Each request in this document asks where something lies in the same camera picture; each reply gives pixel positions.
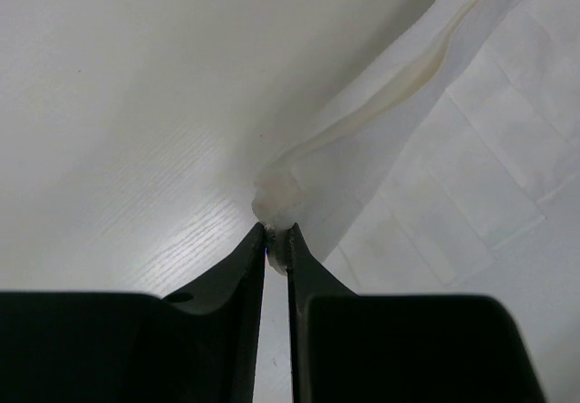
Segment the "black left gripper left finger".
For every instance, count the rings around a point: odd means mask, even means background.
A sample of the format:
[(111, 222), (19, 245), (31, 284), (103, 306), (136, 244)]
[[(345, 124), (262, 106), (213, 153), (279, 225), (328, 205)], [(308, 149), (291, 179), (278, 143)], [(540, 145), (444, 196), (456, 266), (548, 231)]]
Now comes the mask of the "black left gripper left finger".
[(266, 231), (173, 293), (1, 294), (4, 402), (249, 402)]

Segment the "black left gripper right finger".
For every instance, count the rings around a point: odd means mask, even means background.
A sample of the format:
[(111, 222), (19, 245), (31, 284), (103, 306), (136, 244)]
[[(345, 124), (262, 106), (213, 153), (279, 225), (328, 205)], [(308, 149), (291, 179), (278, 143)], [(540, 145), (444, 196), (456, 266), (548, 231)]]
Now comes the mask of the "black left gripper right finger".
[(360, 295), (286, 235), (296, 402), (542, 402), (518, 327), (486, 295)]

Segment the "white skirt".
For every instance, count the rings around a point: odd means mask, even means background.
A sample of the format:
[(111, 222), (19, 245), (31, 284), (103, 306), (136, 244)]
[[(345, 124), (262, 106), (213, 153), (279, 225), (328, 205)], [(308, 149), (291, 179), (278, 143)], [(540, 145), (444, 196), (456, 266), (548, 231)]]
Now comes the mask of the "white skirt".
[(579, 0), (437, 0), (256, 179), (362, 293), (485, 293), (579, 342)]

